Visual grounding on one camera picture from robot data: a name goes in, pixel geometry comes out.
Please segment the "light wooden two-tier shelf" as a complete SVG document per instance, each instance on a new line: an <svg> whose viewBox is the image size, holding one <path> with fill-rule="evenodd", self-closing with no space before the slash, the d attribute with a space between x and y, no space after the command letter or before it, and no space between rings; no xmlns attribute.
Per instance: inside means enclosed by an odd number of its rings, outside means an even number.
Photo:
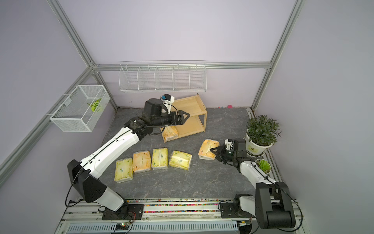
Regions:
<svg viewBox="0 0 374 234"><path fill-rule="evenodd" d="M178 110L183 110L190 114L190 117L186 120L186 123L184 125L176 126L179 136L175 139L205 132L207 109L199 94L176 99L173 105Z"/></svg>

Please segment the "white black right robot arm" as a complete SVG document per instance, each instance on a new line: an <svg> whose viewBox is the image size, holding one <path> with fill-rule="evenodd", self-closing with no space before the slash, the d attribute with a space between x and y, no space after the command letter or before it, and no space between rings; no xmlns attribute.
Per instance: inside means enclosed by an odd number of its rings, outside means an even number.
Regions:
<svg viewBox="0 0 374 234"><path fill-rule="evenodd" d="M303 224L301 214L300 224L296 224L293 205L296 201L289 194L289 188L284 182L278 182L269 177L268 172L260 166L269 166L268 161L255 160L246 150L244 139L226 139L225 144L211 148L218 161L235 167L255 187L255 195L236 195L233 209L237 216L251 215L256 218L261 229L278 229L292 233L298 231Z"/></svg>

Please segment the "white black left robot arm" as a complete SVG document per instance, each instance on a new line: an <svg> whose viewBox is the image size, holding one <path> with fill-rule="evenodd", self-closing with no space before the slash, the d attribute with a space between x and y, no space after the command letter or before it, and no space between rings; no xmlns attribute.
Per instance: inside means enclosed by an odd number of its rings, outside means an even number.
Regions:
<svg viewBox="0 0 374 234"><path fill-rule="evenodd" d="M69 162L70 187L75 188L86 202L96 202L110 211L126 214L128 203L99 178L121 154L151 135L155 128L185 124L190 114L178 109L170 111L171 106L166 99L147 100L142 114L126 122L107 143L90 156Z"/></svg>

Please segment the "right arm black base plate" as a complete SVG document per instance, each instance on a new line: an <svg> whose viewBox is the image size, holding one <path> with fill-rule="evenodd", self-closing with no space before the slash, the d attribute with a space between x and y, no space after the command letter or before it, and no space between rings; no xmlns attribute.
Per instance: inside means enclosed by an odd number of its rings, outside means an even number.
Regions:
<svg viewBox="0 0 374 234"><path fill-rule="evenodd" d="M234 202L220 201L218 210L221 218L253 218L254 215L243 211L238 204Z"/></svg>

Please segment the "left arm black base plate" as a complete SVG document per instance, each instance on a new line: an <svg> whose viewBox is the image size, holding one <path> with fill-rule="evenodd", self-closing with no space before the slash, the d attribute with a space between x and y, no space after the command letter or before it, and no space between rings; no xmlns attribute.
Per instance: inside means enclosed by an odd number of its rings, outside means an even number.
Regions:
<svg viewBox="0 0 374 234"><path fill-rule="evenodd" d="M105 208L102 220L141 220L144 213L144 204L142 203L129 203L124 204L117 211L112 211Z"/></svg>

